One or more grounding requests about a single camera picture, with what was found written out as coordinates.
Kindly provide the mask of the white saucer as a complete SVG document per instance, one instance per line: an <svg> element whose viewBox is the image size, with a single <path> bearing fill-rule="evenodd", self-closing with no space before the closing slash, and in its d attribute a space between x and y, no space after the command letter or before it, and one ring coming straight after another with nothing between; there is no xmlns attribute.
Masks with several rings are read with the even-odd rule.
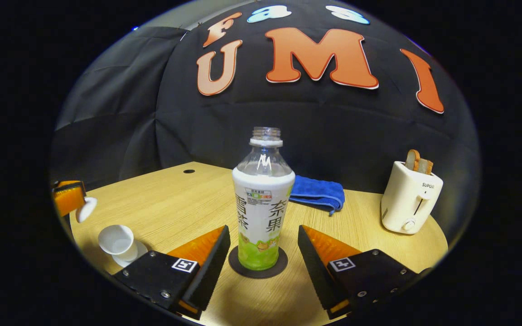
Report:
<svg viewBox="0 0 522 326"><path fill-rule="evenodd" d="M139 240L133 240L131 246L121 254L112 254L112 260L122 268L126 268L129 264L140 258L148 252L145 244Z"/></svg>

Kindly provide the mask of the dark round coaster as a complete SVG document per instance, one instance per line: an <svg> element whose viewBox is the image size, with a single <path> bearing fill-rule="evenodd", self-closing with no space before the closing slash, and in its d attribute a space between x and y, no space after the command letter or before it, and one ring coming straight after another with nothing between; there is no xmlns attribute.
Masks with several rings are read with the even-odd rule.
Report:
<svg viewBox="0 0 522 326"><path fill-rule="evenodd" d="M240 261L238 260L238 247L235 246L232 250L230 250L230 253L228 254L228 262L230 267L234 270L234 272L241 276L252 279L267 279L278 276L278 274L284 272L289 260L286 252L280 247L278 248L278 260L276 264L274 264L274 266L261 271L251 270L245 268L240 263Z"/></svg>

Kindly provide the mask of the white toaster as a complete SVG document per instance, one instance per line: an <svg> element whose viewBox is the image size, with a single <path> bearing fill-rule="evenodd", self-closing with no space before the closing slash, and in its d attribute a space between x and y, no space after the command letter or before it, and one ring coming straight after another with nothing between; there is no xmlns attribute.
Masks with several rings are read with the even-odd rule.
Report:
<svg viewBox="0 0 522 326"><path fill-rule="evenodd" d="M431 215L443 184L434 173L417 173L404 162L395 161L381 198L382 225L396 233L418 233Z"/></svg>

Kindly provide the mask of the white teacup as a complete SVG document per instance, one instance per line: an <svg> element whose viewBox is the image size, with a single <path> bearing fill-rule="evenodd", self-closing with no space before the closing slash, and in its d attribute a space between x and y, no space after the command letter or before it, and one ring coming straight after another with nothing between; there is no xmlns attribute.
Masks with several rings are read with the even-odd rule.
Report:
<svg viewBox="0 0 522 326"><path fill-rule="evenodd" d="M126 225L110 225L102 229L98 243L105 253L122 261L133 261L138 255L135 237Z"/></svg>

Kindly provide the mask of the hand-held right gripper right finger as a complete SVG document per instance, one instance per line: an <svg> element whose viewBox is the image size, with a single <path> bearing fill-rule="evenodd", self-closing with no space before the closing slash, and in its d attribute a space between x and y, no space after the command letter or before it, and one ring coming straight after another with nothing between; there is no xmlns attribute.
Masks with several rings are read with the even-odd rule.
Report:
<svg viewBox="0 0 522 326"><path fill-rule="evenodd" d="M299 226L297 243L329 319L380 310L425 275L381 249L358 250L308 225Z"/></svg>

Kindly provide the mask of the clear water bottle white label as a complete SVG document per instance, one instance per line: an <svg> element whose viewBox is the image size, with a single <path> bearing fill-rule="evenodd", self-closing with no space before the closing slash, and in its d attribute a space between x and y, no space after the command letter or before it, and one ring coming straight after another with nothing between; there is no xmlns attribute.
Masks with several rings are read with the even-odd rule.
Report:
<svg viewBox="0 0 522 326"><path fill-rule="evenodd" d="M249 270L261 272L278 261L281 229L295 173L280 153L277 127L255 127L251 150L232 170L238 221L237 258Z"/></svg>

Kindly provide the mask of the blue towel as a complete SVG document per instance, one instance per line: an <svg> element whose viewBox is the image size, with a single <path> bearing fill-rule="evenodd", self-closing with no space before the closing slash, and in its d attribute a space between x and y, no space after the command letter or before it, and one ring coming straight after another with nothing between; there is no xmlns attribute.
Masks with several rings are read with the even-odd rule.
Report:
<svg viewBox="0 0 522 326"><path fill-rule="evenodd" d="M342 184L295 176L290 200L324 208L330 215L342 210L345 193Z"/></svg>

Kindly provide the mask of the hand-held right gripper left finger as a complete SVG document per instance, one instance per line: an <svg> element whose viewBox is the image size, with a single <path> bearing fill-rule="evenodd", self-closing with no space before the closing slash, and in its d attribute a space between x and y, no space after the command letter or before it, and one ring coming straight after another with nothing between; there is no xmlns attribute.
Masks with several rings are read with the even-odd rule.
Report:
<svg viewBox="0 0 522 326"><path fill-rule="evenodd" d="M222 225L168 253L150 250L114 274L116 281L170 313L199 320L230 249Z"/></svg>

